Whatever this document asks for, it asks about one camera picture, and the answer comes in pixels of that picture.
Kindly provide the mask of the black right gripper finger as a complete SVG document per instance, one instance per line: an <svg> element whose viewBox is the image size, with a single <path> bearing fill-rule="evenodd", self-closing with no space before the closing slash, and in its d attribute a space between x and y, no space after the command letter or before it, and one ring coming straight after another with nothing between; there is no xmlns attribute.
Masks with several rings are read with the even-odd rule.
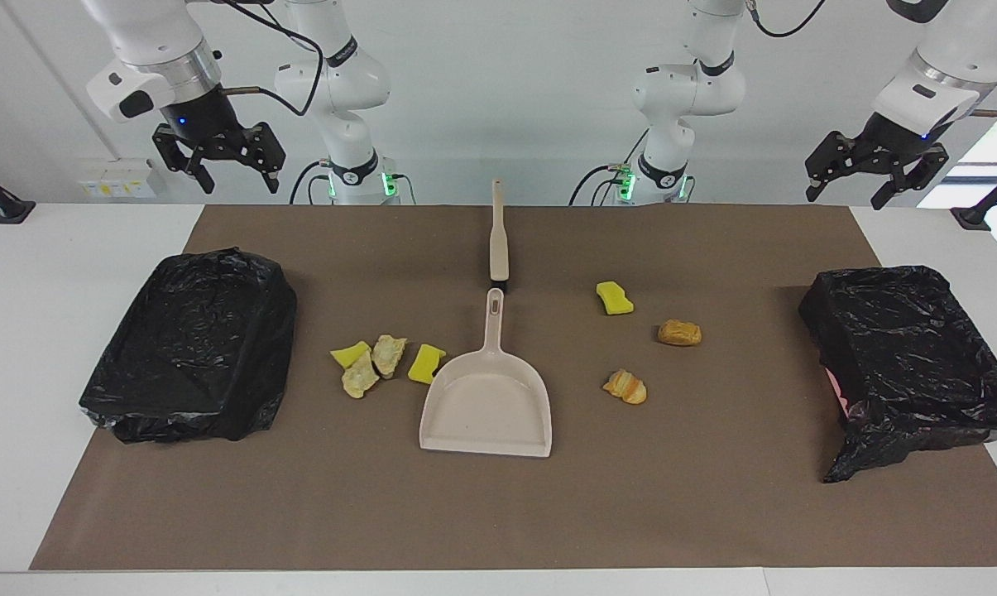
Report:
<svg viewBox="0 0 997 596"><path fill-rule="evenodd" d="M271 194L280 188L279 174L284 166L286 152L271 125L259 122L245 131L249 166L259 172Z"/></svg>
<svg viewBox="0 0 997 596"><path fill-rule="evenodd" d="M154 129L151 140L153 140L166 169L170 172L185 173L196 181L196 184L205 194L214 192L215 182L207 167L203 165L203 148L195 148L190 155L185 155L180 148L174 129L165 123L159 124Z"/></svg>

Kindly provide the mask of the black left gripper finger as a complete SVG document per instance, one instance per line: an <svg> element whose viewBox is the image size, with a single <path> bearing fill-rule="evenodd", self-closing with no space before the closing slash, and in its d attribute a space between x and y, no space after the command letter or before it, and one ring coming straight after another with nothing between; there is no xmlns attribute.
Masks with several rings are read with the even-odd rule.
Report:
<svg viewBox="0 0 997 596"><path fill-rule="evenodd" d="M949 154L945 147L930 147L919 156L907 172L898 155L893 152L883 152L877 162L880 164L880 173L888 175L888 180L872 196L871 207L873 210L880 210L900 193L924 189L937 176L948 159Z"/></svg>
<svg viewBox="0 0 997 596"><path fill-rule="evenodd" d="M805 191L808 203L815 203L834 180L857 173L856 140L841 132L829 132L804 160L808 174L808 188Z"/></svg>

